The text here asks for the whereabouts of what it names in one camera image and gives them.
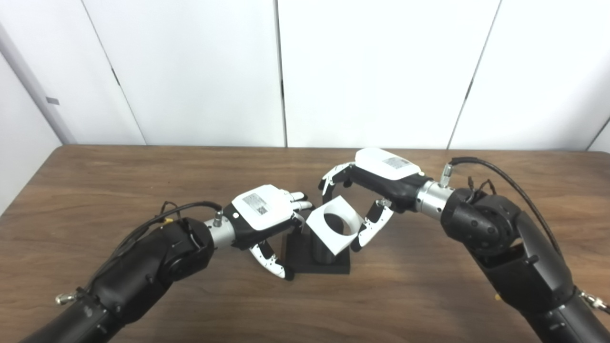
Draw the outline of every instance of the wooden table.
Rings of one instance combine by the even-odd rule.
[[[0,332],[16,342],[55,317],[55,295],[83,286],[112,248],[164,200],[228,204],[261,184],[303,191],[356,150],[63,146],[0,218]],[[450,157],[478,156],[508,172],[553,228],[577,285],[610,300],[610,156],[604,153],[399,150],[437,177]],[[460,166],[452,185],[491,177]],[[337,189],[364,214],[376,196]],[[207,219],[193,210],[189,216]],[[283,235],[271,244],[279,249]],[[286,282],[247,251],[217,251],[208,268],[174,284],[113,342],[537,342],[463,246],[419,214],[395,215],[350,275]],[[598,313],[610,327],[610,316]]]

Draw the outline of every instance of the white door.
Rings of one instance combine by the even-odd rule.
[[[148,144],[284,146],[273,0],[84,0]]]
[[[584,150],[610,116],[610,2],[503,1],[450,148]]]
[[[498,0],[279,0],[289,146],[446,148]]]
[[[0,1],[0,51],[66,143],[144,144],[80,1]]]

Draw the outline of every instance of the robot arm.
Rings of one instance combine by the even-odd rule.
[[[386,167],[389,161],[395,170]],[[610,333],[580,298],[602,310],[608,307],[575,287],[558,250],[527,213],[505,197],[449,187],[452,168],[453,164],[446,166],[441,182],[436,182],[401,157],[367,148],[332,182],[325,175],[321,186],[328,184],[325,201],[332,198],[328,192],[335,183],[353,182],[382,195],[394,212],[421,212],[438,220],[447,236],[464,244],[502,300],[522,314],[543,342],[610,342]],[[372,217],[375,206],[367,217]],[[360,250],[380,229],[363,225],[352,249]]]
[[[108,342],[125,325],[142,318],[175,281],[205,269],[222,247],[249,249],[271,273],[291,280],[293,273],[278,261],[267,238],[303,224],[295,210],[312,207],[305,198],[303,193],[265,185],[236,197],[224,209],[206,201],[162,209],[119,244],[86,287],[59,295],[58,304],[73,304],[21,342]],[[180,216],[195,206],[213,208],[215,217],[200,222]],[[170,219],[171,214],[178,219]],[[155,224],[160,226],[144,236]]]

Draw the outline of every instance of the white robotic hand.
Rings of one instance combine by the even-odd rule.
[[[267,238],[289,228],[301,228],[304,219],[299,211],[313,208],[306,200],[302,192],[290,193],[270,184],[238,195],[223,210],[234,233],[231,246],[249,249],[272,274],[292,280],[294,273],[278,259]]]
[[[322,177],[318,188],[322,191],[324,204],[332,200],[332,192],[338,183],[349,187],[353,182],[383,196],[373,203],[358,235],[351,243],[352,250],[360,251],[384,227],[394,212],[411,210],[409,206],[415,199],[408,199],[407,195],[413,193],[413,187],[420,187],[428,180],[419,166],[402,157],[377,148],[365,148],[356,153],[355,162],[332,168]]]

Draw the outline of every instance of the black stand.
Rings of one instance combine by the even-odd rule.
[[[325,214],[324,219],[335,232],[343,234],[341,218],[334,214]],[[284,261],[295,273],[350,273],[349,247],[335,256],[312,231],[309,234],[288,234]]]

